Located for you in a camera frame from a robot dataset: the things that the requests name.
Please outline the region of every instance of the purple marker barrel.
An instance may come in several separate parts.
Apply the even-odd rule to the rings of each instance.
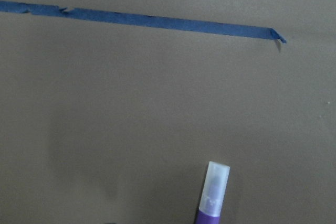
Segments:
[[[218,224],[230,167],[209,162],[195,224]]]

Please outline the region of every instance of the blue painter's tape strip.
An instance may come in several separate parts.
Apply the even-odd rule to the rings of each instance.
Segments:
[[[283,36],[278,34],[273,28],[267,27],[222,24],[217,22],[106,12],[102,10],[82,8],[67,10],[66,8],[60,8],[56,5],[25,4],[9,1],[0,1],[0,11],[9,13],[32,13],[33,15],[74,18],[97,22],[156,27],[183,31],[196,31],[209,34],[221,34],[260,39],[279,39],[281,42],[286,43],[286,40],[283,38]]]

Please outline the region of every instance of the purple marker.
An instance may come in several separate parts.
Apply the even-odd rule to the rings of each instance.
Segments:
[[[218,224],[230,167],[209,162],[196,224]]]

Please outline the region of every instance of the translucent marker cap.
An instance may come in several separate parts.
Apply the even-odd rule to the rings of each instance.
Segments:
[[[206,173],[200,211],[209,216],[220,216],[230,167],[209,162]]]

